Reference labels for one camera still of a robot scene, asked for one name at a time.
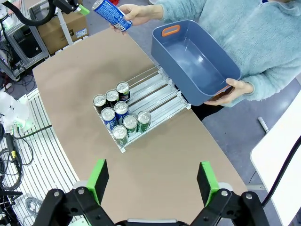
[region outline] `white cable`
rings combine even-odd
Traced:
[[[42,206],[42,201],[39,200],[39,199],[36,199],[36,198],[33,198],[33,197],[28,197],[26,198],[25,200],[25,207],[27,209],[27,211],[31,214],[31,215],[28,215],[26,217],[24,217],[23,219],[23,225],[25,225],[25,220],[29,217],[34,217],[36,218],[38,212],[39,212],[39,209],[41,208]]]

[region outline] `orange handle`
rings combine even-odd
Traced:
[[[181,27],[179,25],[174,25],[174,26],[171,26],[171,27],[167,27],[167,28],[163,29],[162,36],[165,37],[165,36],[168,36],[170,34],[177,33],[180,30],[180,28]]]

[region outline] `white table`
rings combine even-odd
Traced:
[[[287,111],[251,152],[251,161],[269,191],[291,148],[301,135],[301,92]],[[280,221],[287,226],[301,207],[301,148],[279,183],[272,201]]]

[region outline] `cardboard box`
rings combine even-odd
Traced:
[[[86,17],[84,15],[80,13],[63,13],[63,17],[67,24],[72,41],[76,41],[86,35],[89,35]],[[50,54],[53,54],[68,45],[57,16],[52,18],[48,23],[39,26],[38,31]]]

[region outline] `light blue fleece sweater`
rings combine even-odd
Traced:
[[[199,18],[199,24],[254,86],[225,106],[278,93],[301,73],[301,0],[159,0],[165,22]]]

